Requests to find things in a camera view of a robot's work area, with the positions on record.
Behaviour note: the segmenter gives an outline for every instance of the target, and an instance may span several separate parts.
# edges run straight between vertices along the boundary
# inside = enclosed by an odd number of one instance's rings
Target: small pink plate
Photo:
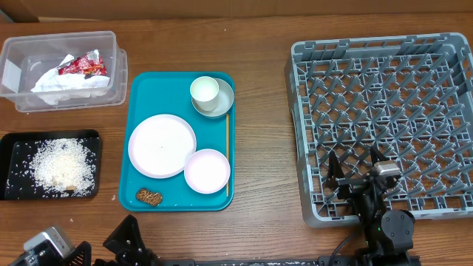
[[[141,122],[128,144],[132,165],[147,177],[173,177],[195,152],[194,130],[175,115],[155,115]]]
[[[230,178],[227,158],[213,149],[194,153],[184,169],[187,184],[196,192],[212,194],[222,189]]]

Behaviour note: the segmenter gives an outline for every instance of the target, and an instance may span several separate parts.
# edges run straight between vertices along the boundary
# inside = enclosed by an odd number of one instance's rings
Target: clear plastic bin
[[[110,77],[108,86],[55,92],[31,92],[39,78],[57,67],[66,57],[75,58],[99,50]],[[119,105],[126,98],[128,64],[126,53],[118,48],[113,32],[64,33],[8,38],[0,55],[0,96],[15,103],[20,112],[43,112]],[[77,92],[104,92],[97,97],[71,98],[49,105],[39,95],[74,95]]]

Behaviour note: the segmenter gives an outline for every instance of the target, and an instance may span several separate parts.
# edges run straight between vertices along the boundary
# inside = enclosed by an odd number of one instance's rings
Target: wooden table
[[[146,71],[223,71],[236,84],[235,197],[213,213],[135,214],[144,242],[163,258],[283,259],[331,254],[353,228],[314,229],[302,220],[293,125],[283,68],[296,41],[459,32],[473,40],[472,13],[319,16],[0,25],[0,41],[20,35],[112,30],[128,53],[129,87]],[[23,114],[0,100],[0,134],[97,129],[101,184],[93,199],[0,202],[0,265],[23,243],[58,224],[75,244],[102,242],[128,214],[118,195],[128,98],[121,106]],[[413,254],[424,265],[471,265],[471,219],[418,221]],[[341,253],[352,253],[363,239]]]

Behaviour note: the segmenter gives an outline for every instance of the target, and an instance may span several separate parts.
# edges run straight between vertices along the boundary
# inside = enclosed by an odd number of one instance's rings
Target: small bowl
[[[212,194],[225,187],[230,172],[230,163],[225,155],[213,149],[203,149],[187,161],[184,178],[194,191]]]
[[[224,116],[231,106],[234,104],[235,95],[234,91],[231,89],[231,86],[226,83],[224,80],[215,78],[215,81],[219,84],[219,93],[217,95],[217,107],[211,111],[202,110],[192,99],[192,105],[194,108],[203,116],[216,119]]]

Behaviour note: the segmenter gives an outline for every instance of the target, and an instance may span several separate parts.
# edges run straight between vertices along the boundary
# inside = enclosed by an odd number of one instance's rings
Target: plastic container
[[[38,79],[57,67],[66,55],[75,58],[91,50],[99,50],[110,77],[108,86],[59,92],[31,92]],[[128,64],[126,53],[117,45],[111,31],[64,33],[8,38],[0,55],[0,96],[15,103],[20,112],[43,112],[119,105],[126,98]],[[71,98],[51,106],[38,95],[71,95],[77,92],[103,92],[95,98]]]
[[[295,43],[285,72],[305,222],[359,223],[325,188],[327,158],[335,151],[344,173],[360,177],[372,145],[402,170],[388,209],[472,217],[472,61],[459,33]]]

